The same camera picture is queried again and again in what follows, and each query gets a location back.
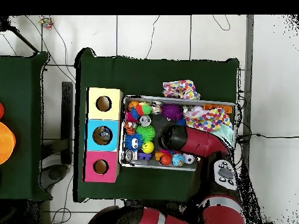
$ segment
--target circular hole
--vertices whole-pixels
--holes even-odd
[[[92,138],[98,145],[107,145],[112,140],[112,132],[107,126],[96,127]]]
[[[112,102],[107,96],[101,96],[96,100],[96,108],[100,111],[109,111],[111,106]]]
[[[93,164],[93,169],[96,173],[105,174],[108,171],[108,163],[105,160],[97,160]]]

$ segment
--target blue ball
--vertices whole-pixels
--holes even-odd
[[[174,154],[172,156],[172,164],[176,167],[183,166],[185,162],[185,157],[182,154]]]

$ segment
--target blue fuzzy toy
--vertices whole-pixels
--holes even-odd
[[[143,145],[142,136],[139,133],[124,136],[124,147],[133,152],[139,150]]]

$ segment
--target yellow cube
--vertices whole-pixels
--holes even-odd
[[[123,93],[119,89],[88,87],[86,111],[93,120],[120,120]]]

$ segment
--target orange object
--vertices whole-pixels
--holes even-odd
[[[0,103],[0,118],[4,115],[4,106]]]
[[[155,153],[156,160],[159,161],[162,155],[164,155],[162,152],[156,151],[156,153]]]
[[[205,104],[205,105],[203,105],[203,110],[211,110],[211,109],[219,108],[219,107],[221,107],[227,114],[232,113],[232,107],[225,106],[225,105]]]
[[[15,145],[15,135],[5,124],[0,122],[0,165],[10,158]]]
[[[160,163],[165,166],[171,164],[171,154],[164,154],[160,159]]]
[[[131,111],[131,107],[136,108],[137,104],[138,104],[137,101],[135,101],[135,100],[131,101],[131,102],[128,104],[128,110]]]

